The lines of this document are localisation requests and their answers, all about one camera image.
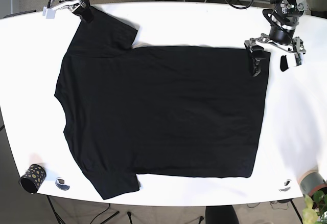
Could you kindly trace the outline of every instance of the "white table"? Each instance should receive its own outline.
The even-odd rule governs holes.
[[[139,29],[135,48],[244,48],[244,40],[270,30],[260,8],[166,2],[97,8]],[[19,174],[32,163],[42,164],[47,171],[39,193],[131,205],[229,205],[300,197],[296,179],[317,165],[327,177],[327,160],[323,160],[327,154],[327,21],[303,16],[295,35],[304,41],[306,64],[281,72],[284,53],[265,46],[272,53],[270,76],[252,177],[138,175],[138,192],[103,201],[68,149],[65,115],[54,97],[61,60],[79,22],[67,10],[58,11],[55,19],[33,13],[0,20],[0,106]],[[71,186],[68,191],[55,186],[58,177]],[[291,189],[280,192],[286,180],[292,180]]]

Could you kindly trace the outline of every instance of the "gray pot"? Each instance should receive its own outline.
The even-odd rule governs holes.
[[[325,194],[327,193],[327,183],[318,171],[308,171],[298,182],[303,195],[312,197],[319,190],[322,190]]]

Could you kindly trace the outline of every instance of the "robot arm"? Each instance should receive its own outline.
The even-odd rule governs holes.
[[[274,9],[264,9],[263,15],[270,23],[269,35],[261,34],[258,38],[251,38],[244,42],[251,61],[252,76],[260,73],[260,61],[264,60],[264,48],[256,42],[267,43],[285,52],[294,53],[296,65],[303,62],[302,54],[306,51],[303,41],[299,37],[293,38],[299,18],[308,10],[306,0],[271,0]]]
[[[60,0],[59,4],[52,7],[50,0],[48,6],[44,8],[43,14],[46,18],[54,18],[56,10],[63,8],[69,8],[73,14],[87,23],[90,23],[94,18],[90,10],[89,0]]]

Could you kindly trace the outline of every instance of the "black cup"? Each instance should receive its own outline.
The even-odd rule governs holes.
[[[38,164],[32,164],[19,179],[19,184],[29,193],[36,193],[46,177],[45,170]]]

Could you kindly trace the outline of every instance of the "black t-shirt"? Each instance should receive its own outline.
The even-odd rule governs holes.
[[[243,49],[132,49],[136,29],[92,12],[55,96],[71,153],[102,198],[138,191],[136,174],[250,177],[269,61],[252,77]]]

